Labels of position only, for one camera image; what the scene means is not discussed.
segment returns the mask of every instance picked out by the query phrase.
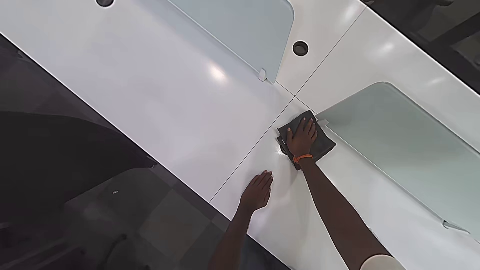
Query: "orange string bracelet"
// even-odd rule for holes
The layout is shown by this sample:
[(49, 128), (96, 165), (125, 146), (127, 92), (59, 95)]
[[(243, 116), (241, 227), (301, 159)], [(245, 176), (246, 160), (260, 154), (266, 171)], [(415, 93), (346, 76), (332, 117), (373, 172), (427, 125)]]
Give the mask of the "orange string bracelet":
[(313, 158), (313, 156), (308, 154), (308, 155), (301, 155), (299, 157), (293, 157), (293, 162), (298, 163), (302, 158)]

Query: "hand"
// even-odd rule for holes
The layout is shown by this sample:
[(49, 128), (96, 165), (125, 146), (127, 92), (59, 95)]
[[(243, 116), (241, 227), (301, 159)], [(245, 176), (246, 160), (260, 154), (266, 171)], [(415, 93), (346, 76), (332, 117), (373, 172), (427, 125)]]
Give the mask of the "hand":
[(264, 171), (262, 174), (256, 175), (241, 195), (239, 210), (253, 214), (255, 210), (265, 207), (270, 198), (272, 181), (272, 172)]
[(310, 146), (317, 138), (318, 132), (315, 130), (315, 123), (310, 118), (306, 123), (305, 117), (300, 121), (300, 124), (293, 136), (293, 132), (290, 128), (287, 129), (287, 146), (295, 157), (307, 155), (310, 153)]

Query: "gray cleaning cloth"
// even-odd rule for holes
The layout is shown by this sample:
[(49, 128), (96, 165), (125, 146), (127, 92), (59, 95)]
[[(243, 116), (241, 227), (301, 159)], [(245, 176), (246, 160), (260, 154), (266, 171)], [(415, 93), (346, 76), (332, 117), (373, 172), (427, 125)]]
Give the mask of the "gray cleaning cloth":
[[(297, 127), (299, 126), (300, 121), (304, 117), (307, 120), (309, 120), (310, 118), (313, 118), (315, 120), (315, 116), (313, 115), (312, 111), (308, 110), (290, 121), (288, 124), (277, 129), (280, 133), (280, 136), (277, 138), (277, 141), (280, 144), (280, 148), (282, 152), (287, 155), (288, 158), (290, 158), (290, 161), (293, 163), (293, 166), (295, 166), (295, 169), (297, 170), (300, 170), (300, 165), (293, 162), (293, 155), (290, 153), (287, 147), (287, 129), (291, 128), (293, 135), (295, 136)], [(323, 157), (326, 153), (332, 150), (333, 147), (335, 147), (336, 143), (333, 142), (329, 137), (327, 137), (327, 135), (325, 135), (325, 132), (318, 124), (315, 124), (315, 129), (318, 132), (318, 135), (313, 142), (312, 147), (310, 148), (310, 154), (313, 156), (313, 161), (317, 162), (321, 157)]]

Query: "white sleeve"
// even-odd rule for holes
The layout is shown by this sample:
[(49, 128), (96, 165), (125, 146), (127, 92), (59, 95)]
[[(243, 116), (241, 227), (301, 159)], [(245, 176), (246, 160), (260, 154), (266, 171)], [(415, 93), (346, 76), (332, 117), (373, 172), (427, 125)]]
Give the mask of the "white sleeve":
[(378, 254), (368, 258), (360, 270), (405, 270), (405, 268), (394, 257)]

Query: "finger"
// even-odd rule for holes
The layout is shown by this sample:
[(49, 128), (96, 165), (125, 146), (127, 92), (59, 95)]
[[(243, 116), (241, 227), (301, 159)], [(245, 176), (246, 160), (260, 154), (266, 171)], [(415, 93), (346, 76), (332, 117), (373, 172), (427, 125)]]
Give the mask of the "finger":
[(287, 145), (292, 145), (293, 132), (291, 128), (287, 129)]
[(264, 185), (262, 186), (262, 189), (265, 190), (265, 189), (269, 189), (270, 186), (272, 185), (272, 182), (273, 182), (273, 176), (270, 176), (267, 181), (265, 181)]
[(265, 170), (260, 176), (258, 177), (257, 181), (255, 182), (255, 185), (259, 185), (260, 183), (263, 182), (264, 178), (268, 175), (268, 172)]
[(310, 118), (310, 120), (308, 120), (307, 126), (305, 127), (304, 131), (308, 132), (312, 127), (312, 123), (313, 123), (313, 119)]
[(317, 139), (318, 131), (315, 130), (315, 134), (313, 134), (312, 137), (312, 142), (314, 142)]
[(267, 192), (264, 197), (264, 207), (267, 205), (268, 200), (270, 199), (270, 192)]
[(310, 130), (308, 130), (308, 136), (313, 136), (314, 133), (315, 133), (315, 122), (312, 122)]
[(305, 127), (305, 122), (306, 122), (306, 119), (305, 117), (300, 121), (300, 124), (299, 126), (297, 127), (297, 131), (295, 132), (295, 134), (297, 134), (298, 132), (301, 132), (303, 131), (303, 128)]
[(256, 176), (254, 176), (253, 179), (250, 181), (250, 183), (249, 183), (248, 185), (253, 185), (253, 184), (255, 183), (255, 181), (257, 181), (257, 179), (258, 179), (259, 176), (260, 176), (259, 174), (257, 174)]
[(265, 185), (265, 183), (268, 181), (268, 179), (272, 176), (272, 172), (268, 172), (263, 179), (259, 182), (259, 185), (261, 188)]

